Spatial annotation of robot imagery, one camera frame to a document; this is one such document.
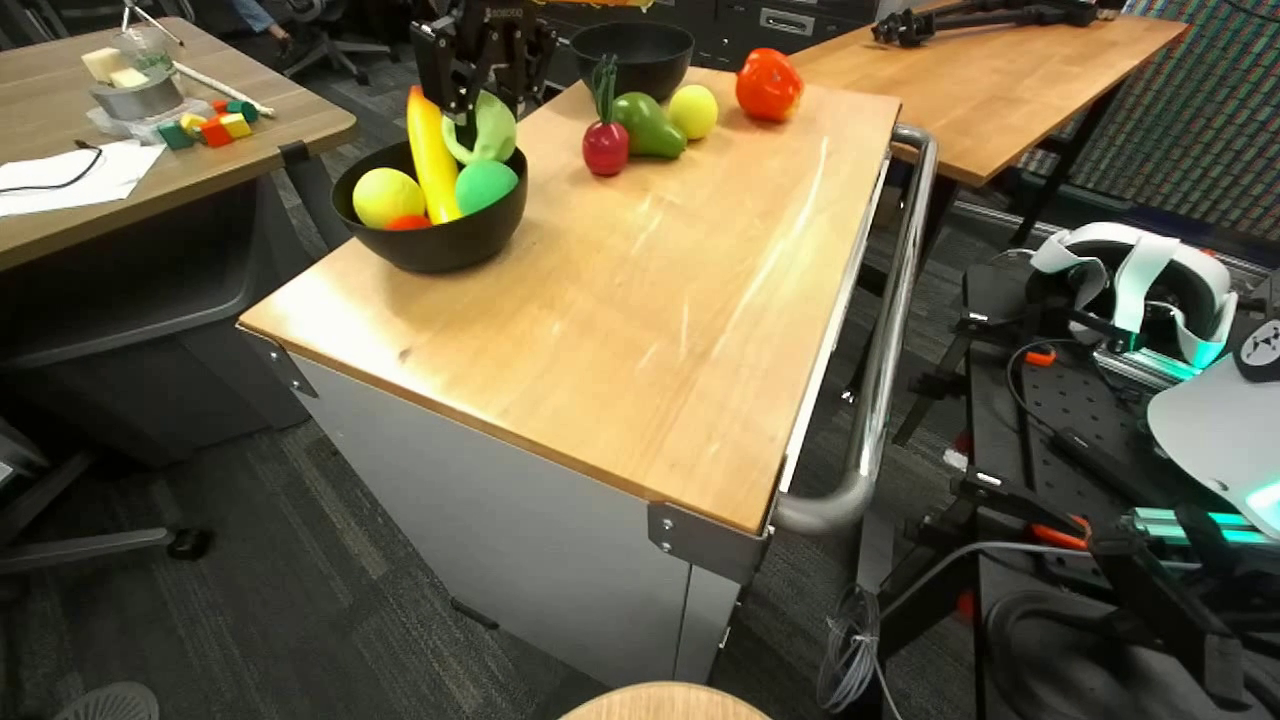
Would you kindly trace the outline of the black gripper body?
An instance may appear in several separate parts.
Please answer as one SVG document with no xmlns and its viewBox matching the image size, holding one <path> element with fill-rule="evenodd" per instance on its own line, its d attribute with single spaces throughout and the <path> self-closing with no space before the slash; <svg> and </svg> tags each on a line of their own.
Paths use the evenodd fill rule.
<svg viewBox="0 0 1280 720">
<path fill-rule="evenodd" d="M 454 95 L 466 67 L 482 74 L 482 92 L 507 107 L 543 95 L 555 34 L 523 0 L 414 0 L 409 20 L 414 79 L 429 66 L 446 66 Z"/>
</svg>

